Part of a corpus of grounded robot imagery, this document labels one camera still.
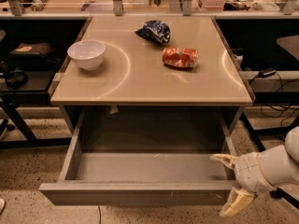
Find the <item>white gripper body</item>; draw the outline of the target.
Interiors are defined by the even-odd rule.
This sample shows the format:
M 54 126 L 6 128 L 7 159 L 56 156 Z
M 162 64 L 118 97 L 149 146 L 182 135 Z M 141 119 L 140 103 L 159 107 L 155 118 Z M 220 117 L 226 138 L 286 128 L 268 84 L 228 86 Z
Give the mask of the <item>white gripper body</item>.
M 240 186 L 253 194 L 274 190 L 258 162 L 258 152 L 241 155 L 235 162 L 235 178 Z

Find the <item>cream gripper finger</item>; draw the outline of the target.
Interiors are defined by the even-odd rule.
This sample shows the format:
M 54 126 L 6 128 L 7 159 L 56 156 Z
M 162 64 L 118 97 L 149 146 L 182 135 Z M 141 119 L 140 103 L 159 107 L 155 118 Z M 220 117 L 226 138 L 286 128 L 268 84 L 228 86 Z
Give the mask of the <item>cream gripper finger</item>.
M 221 217 L 232 217 L 255 200 L 255 195 L 245 189 L 232 188 L 227 202 L 220 210 Z
M 227 168 L 234 170 L 238 157 L 230 154 L 212 154 L 210 159 L 213 161 L 220 161 Z

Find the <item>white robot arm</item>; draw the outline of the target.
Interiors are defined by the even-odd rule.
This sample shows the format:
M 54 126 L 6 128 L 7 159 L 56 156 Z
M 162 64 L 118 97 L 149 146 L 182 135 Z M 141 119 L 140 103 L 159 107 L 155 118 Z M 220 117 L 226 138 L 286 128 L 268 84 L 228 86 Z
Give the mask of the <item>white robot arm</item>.
M 231 217 L 250 205 L 257 196 L 287 184 L 299 184 L 299 127 L 291 129 L 283 145 L 241 156 L 213 154 L 235 173 L 240 189 L 232 188 L 221 217 Z

